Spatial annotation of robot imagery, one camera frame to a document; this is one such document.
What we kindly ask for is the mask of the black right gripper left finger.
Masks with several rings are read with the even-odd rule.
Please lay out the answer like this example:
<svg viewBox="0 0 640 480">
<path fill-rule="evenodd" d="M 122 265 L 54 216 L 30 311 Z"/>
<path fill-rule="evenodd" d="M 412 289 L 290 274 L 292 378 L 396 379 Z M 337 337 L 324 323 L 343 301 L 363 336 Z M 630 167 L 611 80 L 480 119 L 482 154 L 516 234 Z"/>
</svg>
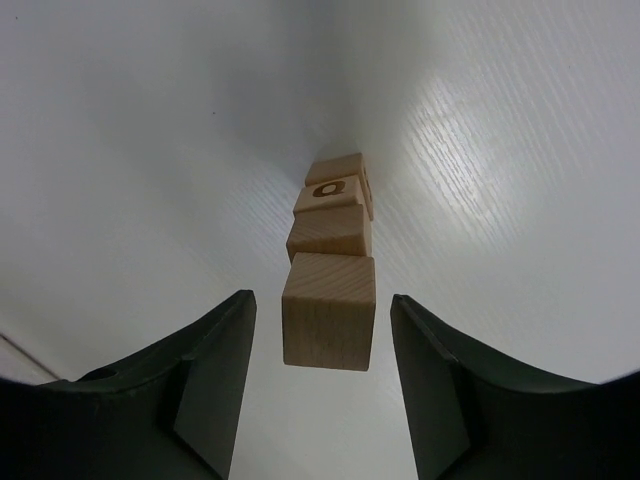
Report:
<svg viewBox="0 0 640 480">
<path fill-rule="evenodd" d="M 76 381 L 1 382 L 5 479 L 225 479 L 256 300 L 199 320 Z"/>
</svg>

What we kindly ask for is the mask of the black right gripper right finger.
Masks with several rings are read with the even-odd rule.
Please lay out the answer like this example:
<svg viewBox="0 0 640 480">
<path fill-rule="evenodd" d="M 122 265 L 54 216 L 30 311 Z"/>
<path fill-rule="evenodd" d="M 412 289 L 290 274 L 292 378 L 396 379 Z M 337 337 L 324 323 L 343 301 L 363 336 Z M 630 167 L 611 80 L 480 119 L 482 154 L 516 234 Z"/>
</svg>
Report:
<svg viewBox="0 0 640 480">
<path fill-rule="evenodd" d="M 591 384 L 541 370 L 408 295 L 390 317 L 419 478 L 638 478 L 638 373 Z"/>
</svg>

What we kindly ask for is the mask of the plain wooden cube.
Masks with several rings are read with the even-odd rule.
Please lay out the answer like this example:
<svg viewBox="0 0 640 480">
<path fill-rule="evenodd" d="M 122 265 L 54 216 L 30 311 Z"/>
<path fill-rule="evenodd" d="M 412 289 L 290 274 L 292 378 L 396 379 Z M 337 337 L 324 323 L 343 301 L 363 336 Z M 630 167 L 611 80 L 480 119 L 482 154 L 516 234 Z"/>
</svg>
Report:
<svg viewBox="0 0 640 480">
<path fill-rule="evenodd" d="M 373 258 L 297 253 L 281 307 L 285 364 L 369 369 L 376 312 Z"/>
</svg>

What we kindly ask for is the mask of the wooden cube with stripes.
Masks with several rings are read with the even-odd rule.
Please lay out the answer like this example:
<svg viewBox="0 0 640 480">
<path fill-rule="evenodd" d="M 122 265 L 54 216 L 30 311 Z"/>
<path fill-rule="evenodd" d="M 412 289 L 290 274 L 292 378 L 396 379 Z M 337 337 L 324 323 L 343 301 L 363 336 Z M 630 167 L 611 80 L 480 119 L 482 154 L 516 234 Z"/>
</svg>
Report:
<svg viewBox="0 0 640 480">
<path fill-rule="evenodd" d="M 299 213 L 286 241 L 290 261 L 297 253 L 371 256 L 371 221 L 362 204 Z"/>
</svg>

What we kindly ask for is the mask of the wooden cube number five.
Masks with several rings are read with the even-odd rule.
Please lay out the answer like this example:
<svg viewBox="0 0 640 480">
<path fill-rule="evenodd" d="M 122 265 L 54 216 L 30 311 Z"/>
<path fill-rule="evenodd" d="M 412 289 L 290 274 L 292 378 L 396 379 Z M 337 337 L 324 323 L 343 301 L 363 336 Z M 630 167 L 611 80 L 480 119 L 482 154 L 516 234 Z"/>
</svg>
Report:
<svg viewBox="0 0 640 480">
<path fill-rule="evenodd" d="M 365 183 L 365 173 L 363 155 L 353 153 L 314 162 L 305 177 L 305 185 L 321 184 L 349 176 L 357 176 L 362 183 Z"/>
</svg>

